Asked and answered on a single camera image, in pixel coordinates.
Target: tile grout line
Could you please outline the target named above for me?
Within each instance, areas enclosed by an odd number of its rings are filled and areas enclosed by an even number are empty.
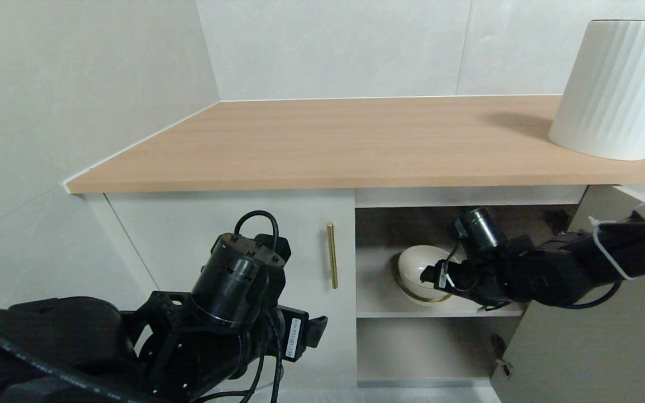
[[[198,16],[198,24],[200,26],[200,34],[203,36],[203,44],[205,45],[205,56],[208,57],[208,64],[211,67],[211,74],[213,74],[213,84],[216,87],[216,94],[218,95],[218,102],[222,102],[221,89],[218,86],[218,79],[216,78],[216,70],[213,68],[213,60],[211,59],[211,51],[208,49],[208,41],[205,39],[205,29],[203,28],[203,19],[200,18],[199,2],[195,2],[195,14]]]
[[[461,67],[464,65],[464,54],[466,53],[466,38],[469,36],[471,26],[471,8],[474,0],[469,0],[469,11],[466,14],[466,29],[464,30],[464,40],[461,43],[461,57],[459,57],[459,70],[457,71],[457,83],[455,85],[455,95],[459,96],[459,82],[461,81]]]
[[[27,205],[31,204],[31,202],[33,202],[34,200],[38,199],[38,198],[39,198],[39,197],[41,197],[41,196],[44,196],[44,194],[49,193],[50,191],[52,191],[52,190],[56,189],[57,187],[59,187],[59,185],[54,185],[54,186],[52,186],[52,187],[48,188],[46,191],[43,191],[43,192],[41,192],[40,194],[38,194],[38,195],[36,195],[36,196],[34,196],[34,197],[31,197],[31,199],[26,200],[24,203],[22,203],[22,204],[20,204],[20,205],[16,206],[15,208],[13,208],[13,209],[11,209],[10,211],[6,212],[5,214],[1,215],[1,216],[0,216],[0,221],[2,221],[3,219],[7,218],[7,217],[8,217],[8,216],[10,216],[11,214],[13,214],[13,213],[15,213],[15,212],[18,212],[18,210],[23,209],[25,206],[27,206]]]
[[[197,112],[194,112],[194,113],[192,113],[192,114],[190,114],[190,115],[188,115],[188,116],[186,116],[186,117],[184,117],[182,119],[179,119],[176,122],[171,123],[170,125],[167,125],[166,127],[162,128],[161,130],[155,132],[154,134],[148,135],[145,138],[142,138],[141,140],[136,141],[135,143],[131,144],[130,146],[125,147],[125,148],[121,149],[120,151],[117,151],[117,152],[111,154],[110,156],[108,156],[106,158],[103,158],[101,161],[98,161],[97,163],[94,163],[92,166],[89,166],[88,168],[82,169],[81,171],[77,172],[76,174],[70,176],[69,178],[64,179],[64,181],[62,182],[62,185],[64,186],[64,189],[66,190],[66,192],[68,194],[71,194],[72,193],[71,189],[69,189],[69,182],[70,181],[73,181],[74,179],[76,179],[79,176],[87,173],[88,171],[92,170],[93,168],[96,168],[97,166],[101,165],[102,163],[105,163],[106,161],[109,161],[111,158],[114,158],[115,156],[118,156],[118,155],[120,155],[122,153],[125,153],[126,151],[130,150],[131,148],[136,147],[137,145],[143,143],[144,141],[149,140],[149,139],[153,138],[154,136],[163,133],[166,130],[169,130],[170,128],[174,127],[175,125],[178,125],[181,122],[184,122],[184,120],[188,120],[188,119],[194,117],[195,115],[198,115],[199,113],[207,110],[208,108],[211,108],[211,107],[214,107],[215,105],[218,105],[218,103],[220,103],[219,100],[218,100],[218,102],[212,103],[212,104],[208,105],[207,107],[204,107],[203,109],[201,109],[201,110],[199,110]]]

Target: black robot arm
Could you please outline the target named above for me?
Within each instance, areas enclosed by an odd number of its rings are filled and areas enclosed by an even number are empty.
[[[256,215],[270,219],[273,233],[244,237],[241,226]],[[248,401],[266,355],[276,359],[276,400],[282,361],[317,347],[328,323],[277,303],[290,256],[274,217],[250,212],[218,237],[190,293],[155,291],[129,312],[88,297],[0,310],[0,403]],[[146,326],[153,334],[136,354]],[[255,359],[248,390],[205,395]]]
[[[507,240],[486,207],[459,216],[450,232],[468,258],[440,260],[420,280],[489,310],[529,301],[591,308],[611,298],[625,279],[645,275],[645,220],[637,213],[622,222],[597,223],[594,233],[563,233],[537,247],[528,236]],[[607,284],[614,286],[599,300],[576,304]]]

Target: metal bracket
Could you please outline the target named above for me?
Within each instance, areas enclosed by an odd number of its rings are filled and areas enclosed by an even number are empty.
[[[489,337],[489,342],[492,343],[492,349],[494,349],[494,356],[497,357],[497,364],[501,365],[502,371],[504,371],[504,376],[509,380],[514,373],[514,366],[512,363],[504,360],[504,353],[507,350],[507,344],[504,342],[504,339],[498,334],[491,334]]]

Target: cabinet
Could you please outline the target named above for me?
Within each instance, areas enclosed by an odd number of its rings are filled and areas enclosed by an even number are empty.
[[[286,388],[488,385],[491,379],[509,403],[645,396],[645,277],[625,283],[616,297],[591,310],[531,303],[487,313],[456,297],[434,308],[417,306],[391,276],[391,258],[411,245],[450,248],[445,225],[469,204],[499,204],[494,211],[507,237],[528,234],[538,243],[552,236],[543,220],[546,211],[576,213],[572,228],[590,229],[589,215],[625,217],[645,200],[645,192],[606,185],[589,186],[585,193],[572,187],[549,193],[446,188],[428,189],[435,194],[421,201],[413,189],[399,190],[108,194],[107,199],[161,290],[190,290],[213,241],[245,212],[266,209],[277,217],[292,247],[280,303],[330,317],[320,346],[286,365]],[[337,290],[330,277],[328,222],[335,224]],[[249,236],[268,231],[262,218],[249,220],[242,230]],[[503,359],[514,367],[511,377],[497,368],[492,334],[509,346]],[[221,388],[247,387],[251,372]],[[262,385],[272,372],[268,360]]]
[[[355,219],[352,189],[107,194],[115,214],[161,290],[190,291],[218,235],[232,232],[243,214],[264,209],[290,242],[287,285],[280,304],[311,317],[326,315],[328,328],[317,349],[287,364],[285,387],[341,388],[356,385]],[[333,290],[326,224],[335,226],[339,288]],[[263,217],[241,233],[270,233]],[[272,379],[274,360],[261,385]],[[223,387],[248,387],[246,377]]]

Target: wall tile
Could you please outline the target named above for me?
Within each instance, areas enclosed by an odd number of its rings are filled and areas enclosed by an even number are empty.
[[[200,0],[223,100],[455,93],[469,0]]]
[[[121,309],[146,301],[87,202],[60,186],[0,220],[0,308],[93,296]]]
[[[0,2],[0,217],[218,95],[194,2]]]
[[[645,20],[645,0],[473,0],[458,94],[561,94],[595,18]]]

